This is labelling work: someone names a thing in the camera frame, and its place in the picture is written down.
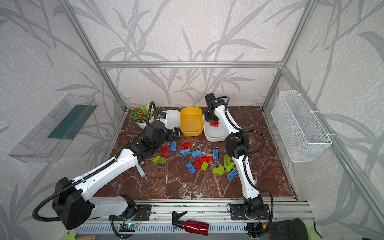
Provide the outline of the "red lego brick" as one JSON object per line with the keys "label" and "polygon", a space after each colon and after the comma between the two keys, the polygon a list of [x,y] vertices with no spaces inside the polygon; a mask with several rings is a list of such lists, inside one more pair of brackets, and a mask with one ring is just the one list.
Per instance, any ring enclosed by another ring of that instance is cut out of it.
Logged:
{"label": "red lego brick", "polygon": [[213,160],[213,157],[212,157],[212,156],[202,157],[202,161],[203,161],[203,162],[207,162],[207,163],[209,163],[209,162],[212,162],[212,160]]}
{"label": "red lego brick", "polygon": [[167,157],[168,156],[168,151],[167,151],[167,147],[166,146],[162,147],[162,156],[163,157]]}
{"label": "red lego brick", "polygon": [[219,122],[210,122],[209,125],[217,128],[219,126]]}
{"label": "red lego brick", "polygon": [[181,144],[181,148],[182,148],[182,150],[190,149],[191,147],[192,147],[192,144],[191,144],[190,142],[182,143],[182,144]]}
{"label": "red lego brick", "polygon": [[202,159],[201,158],[196,158],[195,159],[195,169],[200,169],[202,164]]}

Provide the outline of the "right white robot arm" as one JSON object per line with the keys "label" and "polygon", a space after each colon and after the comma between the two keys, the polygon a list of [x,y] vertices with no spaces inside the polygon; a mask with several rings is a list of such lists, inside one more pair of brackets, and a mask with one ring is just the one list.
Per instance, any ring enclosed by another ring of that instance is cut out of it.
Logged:
{"label": "right white robot arm", "polygon": [[[268,193],[271,198],[271,208],[268,220],[273,219],[274,201],[272,193],[268,190],[259,189],[252,175],[249,155],[255,154],[263,150],[267,144],[266,137],[263,133],[256,130],[242,129],[232,117],[228,105],[230,98],[227,96],[215,97],[213,93],[205,96],[207,103],[207,111],[205,112],[205,120],[209,123],[218,122],[220,126],[225,127],[228,132],[226,138],[226,151],[238,171],[244,200],[245,215],[250,218],[256,218],[264,208],[264,201],[261,192]],[[262,137],[263,144],[260,148],[254,151],[249,150],[249,134],[255,133]]]}

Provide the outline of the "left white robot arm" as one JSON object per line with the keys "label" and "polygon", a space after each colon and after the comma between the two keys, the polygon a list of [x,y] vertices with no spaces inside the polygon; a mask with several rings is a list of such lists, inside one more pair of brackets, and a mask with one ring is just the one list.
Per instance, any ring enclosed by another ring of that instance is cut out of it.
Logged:
{"label": "left white robot arm", "polygon": [[134,216],[137,207],[130,197],[95,197],[95,193],[121,173],[151,157],[165,142],[179,138],[179,127],[171,130],[161,121],[149,123],[107,162],[72,180],[59,180],[54,194],[36,206],[33,219],[39,222],[61,221],[67,230],[72,230],[89,219]]}

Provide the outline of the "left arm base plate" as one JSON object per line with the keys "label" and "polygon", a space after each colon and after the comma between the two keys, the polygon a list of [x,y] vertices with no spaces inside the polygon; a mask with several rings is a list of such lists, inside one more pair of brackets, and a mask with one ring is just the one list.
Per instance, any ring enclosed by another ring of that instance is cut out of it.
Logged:
{"label": "left arm base plate", "polygon": [[148,221],[151,215],[152,205],[129,205],[128,209],[119,216],[109,216],[109,220],[116,221]]}

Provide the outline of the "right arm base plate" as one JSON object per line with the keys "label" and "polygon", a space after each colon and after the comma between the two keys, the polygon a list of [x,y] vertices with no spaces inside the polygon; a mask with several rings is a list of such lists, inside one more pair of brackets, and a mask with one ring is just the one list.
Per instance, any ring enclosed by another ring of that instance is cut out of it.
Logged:
{"label": "right arm base plate", "polygon": [[227,209],[233,221],[268,221],[271,217],[271,210],[267,204],[259,210],[251,210],[245,204],[228,204]]}

